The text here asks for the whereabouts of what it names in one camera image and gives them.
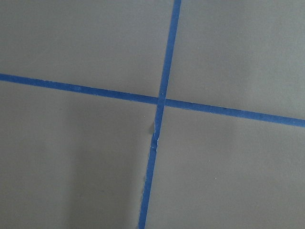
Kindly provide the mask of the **blue tape right lengthwise line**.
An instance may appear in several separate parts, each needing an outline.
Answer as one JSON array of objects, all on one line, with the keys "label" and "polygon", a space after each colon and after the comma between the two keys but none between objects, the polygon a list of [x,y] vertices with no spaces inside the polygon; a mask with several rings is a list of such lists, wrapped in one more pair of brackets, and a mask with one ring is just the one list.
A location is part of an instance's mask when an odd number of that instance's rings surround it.
[{"label": "blue tape right lengthwise line", "polygon": [[147,213],[151,195],[152,181],[154,175],[155,161],[158,150],[158,141],[160,137],[162,120],[163,120],[163,112],[166,102],[168,83],[170,78],[170,71],[173,59],[173,52],[175,46],[175,39],[177,34],[177,27],[180,15],[181,1],[175,0],[173,2],[173,9],[170,20],[170,27],[168,32],[168,39],[166,44],[165,56],[163,61],[163,70],[161,75],[159,94],[157,97],[156,103],[156,112],[154,118],[154,131],[151,138],[150,151],[148,156],[146,174],[145,174],[145,182],[143,186],[142,192],[142,201],[140,207],[139,221],[137,228],[143,229],[145,228]]}]

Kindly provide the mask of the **blue tape crosswise line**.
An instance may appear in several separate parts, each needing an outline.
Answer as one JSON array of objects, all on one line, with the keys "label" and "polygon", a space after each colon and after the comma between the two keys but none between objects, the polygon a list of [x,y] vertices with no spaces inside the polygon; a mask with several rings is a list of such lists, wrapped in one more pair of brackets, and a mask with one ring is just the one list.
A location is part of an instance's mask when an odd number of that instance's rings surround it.
[{"label": "blue tape crosswise line", "polygon": [[[100,89],[100,88],[92,88],[92,87],[87,87],[87,86],[53,82],[53,81],[21,77],[21,76],[15,76],[15,75],[8,75],[8,74],[1,74],[0,80],[6,81],[6,82],[11,82],[11,83],[19,83],[19,84],[25,84],[25,85],[31,85],[31,86],[37,86],[37,87],[44,87],[44,88],[51,88],[51,89],[62,90],[62,91],[81,93],[81,94],[90,94],[90,95],[95,95],[95,96],[116,98],[116,99],[128,100],[128,101],[134,101],[134,102],[140,102],[140,103],[146,103],[146,104],[156,105],[157,101],[158,101],[158,98],[153,97],[153,96],[112,91],[112,90],[106,90],[106,89]],[[180,109],[185,109],[185,110],[218,114],[218,115],[245,118],[245,119],[257,120],[257,121],[264,121],[264,122],[270,122],[270,123],[278,123],[278,124],[283,124],[283,125],[291,125],[291,126],[298,126],[298,127],[305,126],[304,119],[297,119],[297,118],[285,117],[285,116],[280,116],[280,115],[272,115],[272,114],[263,114],[263,113],[258,113],[258,112],[225,108],[225,107],[219,107],[219,106],[213,106],[213,105],[190,103],[190,102],[173,100],[173,99],[166,99],[165,106],[173,107],[173,108],[180,108]]]}]

